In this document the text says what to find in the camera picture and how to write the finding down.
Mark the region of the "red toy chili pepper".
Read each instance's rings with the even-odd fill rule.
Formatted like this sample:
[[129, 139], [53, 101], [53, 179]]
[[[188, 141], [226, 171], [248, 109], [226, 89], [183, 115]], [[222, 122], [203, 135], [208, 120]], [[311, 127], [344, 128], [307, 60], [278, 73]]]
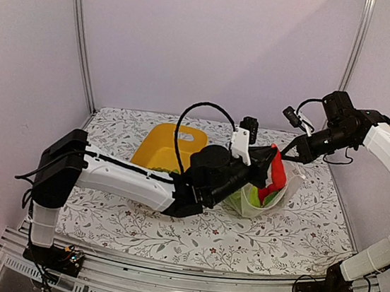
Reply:
[[285, 169], [280, 155], [280, 151], [278, 150], [276, 144], [272, 144], [271, 146], [276, 147], [277, 152], [271, 164], [272, 183], [269, 184], [266, 188], [259, 189], [259, 197], [262, 206], [266, 204], [266, 200], [271, 199], [271, 195], [277, 194], [287, 184]]

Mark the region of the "green toy pear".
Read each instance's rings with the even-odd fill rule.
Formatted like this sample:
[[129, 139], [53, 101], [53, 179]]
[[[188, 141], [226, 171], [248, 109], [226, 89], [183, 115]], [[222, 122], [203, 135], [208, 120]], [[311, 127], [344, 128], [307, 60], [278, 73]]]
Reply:
[[256, 208], [261, 207], [262, 204], [259, 197], [259, 190], [257, 187], [251, 187], [248, 201], [252, 206], [255, 206]]

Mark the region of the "clear zip top bag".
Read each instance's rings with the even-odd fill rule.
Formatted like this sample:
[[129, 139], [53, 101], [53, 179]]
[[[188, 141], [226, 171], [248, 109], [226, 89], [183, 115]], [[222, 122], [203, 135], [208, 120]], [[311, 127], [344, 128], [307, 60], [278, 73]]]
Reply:
[[259, 215], [280, 211], [301, 188], [306, 177], [298, 164], [284, 162], [286, 184], [281, 190], [272, 192], [260, 200], [259, 190], [248, 184], [231, 194], [223, 201], [243, 218], [255, 218]]

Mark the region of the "green toy apple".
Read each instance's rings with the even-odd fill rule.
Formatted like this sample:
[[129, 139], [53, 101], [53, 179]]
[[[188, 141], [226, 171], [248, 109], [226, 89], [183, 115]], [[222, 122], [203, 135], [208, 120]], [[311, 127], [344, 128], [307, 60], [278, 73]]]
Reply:
[[224, 203], [234, 209], [238, 214], [242, 213], [241, 190], [237, 190], [224, 200]]

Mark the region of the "green toy grape bunch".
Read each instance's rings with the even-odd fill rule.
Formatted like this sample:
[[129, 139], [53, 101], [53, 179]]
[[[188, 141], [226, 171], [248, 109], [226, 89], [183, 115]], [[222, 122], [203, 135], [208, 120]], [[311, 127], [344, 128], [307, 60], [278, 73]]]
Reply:
[[176, 174], [179, 174], [179, 170], [178, 169], [173, 169], [171, 170], [170, 168], [159, 168], [159, 167], [152, 167], [151, 170], [153, 171], [158, 171], [158, 172], [164, 172], [164, 173], [176, 173]]

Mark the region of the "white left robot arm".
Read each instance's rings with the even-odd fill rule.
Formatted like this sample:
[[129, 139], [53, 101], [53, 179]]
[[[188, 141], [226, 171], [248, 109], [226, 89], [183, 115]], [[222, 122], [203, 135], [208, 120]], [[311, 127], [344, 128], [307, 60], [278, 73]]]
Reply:
[[59, 249], [53, 246], [54, 228], [59, 210], [75, 186], [98, 189], [163, 215], [186, 218], [213, 208], [249, 183], [265, 187], [276, 154], [271, 146], [251, 146], [247, 163], [224, 146], [210, 145], [191, 155], [190, 166], [183, 173], [165, 173], [101, 154], [88, 143], [86, 131], [72, 130], [42, 153], [34, 174], [32, 252], [44, 266], [59, 261]]

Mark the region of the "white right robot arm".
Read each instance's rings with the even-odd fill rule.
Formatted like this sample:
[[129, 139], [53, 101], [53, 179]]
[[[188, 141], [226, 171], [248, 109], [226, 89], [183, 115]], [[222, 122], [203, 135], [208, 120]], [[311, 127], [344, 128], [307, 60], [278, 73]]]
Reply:
[[[390, 118], [377, 110], [355, 108], [348, 92], [334, 91], [318, 99], [326, 117], [326, 128], [296, 136], [280, 150], [281, 158], [308, 164], [342, 149], [363, 148], [390, 177]], [[363, 251], [343, 260], [327, 273], [317, 292], [344, 292], [345, 282], [354, 281], [390, 266], [390, 234]]]

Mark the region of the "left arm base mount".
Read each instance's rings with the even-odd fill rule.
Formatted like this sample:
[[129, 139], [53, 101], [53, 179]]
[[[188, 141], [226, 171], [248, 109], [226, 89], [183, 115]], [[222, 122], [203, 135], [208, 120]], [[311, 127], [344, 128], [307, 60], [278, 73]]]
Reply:
[[75, 250], [73, 246], [61, 248], [52, 245], [45, 248], [29, 243], [24, 249], [23, 257], [39, 268], [77, 278], [82, 270], [85, 253], [82, 250]]

